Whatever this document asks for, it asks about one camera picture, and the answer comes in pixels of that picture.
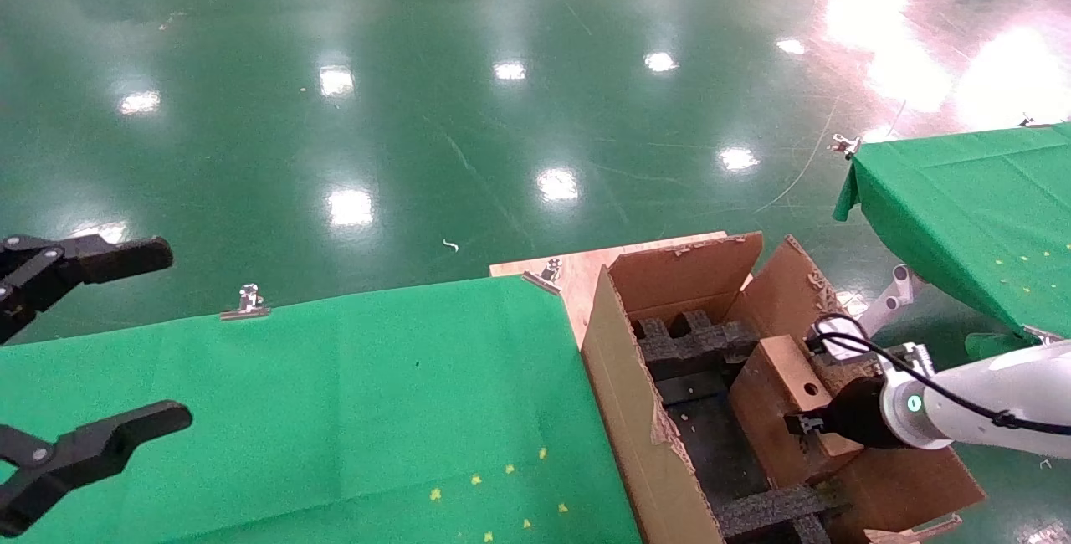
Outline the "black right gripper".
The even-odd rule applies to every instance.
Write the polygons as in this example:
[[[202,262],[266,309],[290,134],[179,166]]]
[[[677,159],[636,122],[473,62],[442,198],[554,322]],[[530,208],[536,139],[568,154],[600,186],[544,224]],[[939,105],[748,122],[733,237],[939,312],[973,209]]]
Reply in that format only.
[[[784,424],[804,453],[811,445],[819,445],[830,430],[868,448],[894,449],[894,433],[881,413],[884,384],[883,377],[856,377],[838,391],[823,412],[788,413]]]

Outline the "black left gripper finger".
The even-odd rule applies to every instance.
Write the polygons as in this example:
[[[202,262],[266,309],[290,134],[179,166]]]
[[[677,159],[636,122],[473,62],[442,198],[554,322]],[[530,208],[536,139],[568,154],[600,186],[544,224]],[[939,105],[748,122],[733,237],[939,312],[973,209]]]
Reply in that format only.
[[[1,426],[1,457],[14,472],[1,487],[1,532],[22,537],[69,493],[124,471],[138,445],[188,429],[185,404],[163,401],[100,419],[49,442]]]
[[[61,240],[13,235],[1,247],[1,342],[80,285],[99,285],[160,272],[175,265],[167,240],[114,244],[102,235]]]

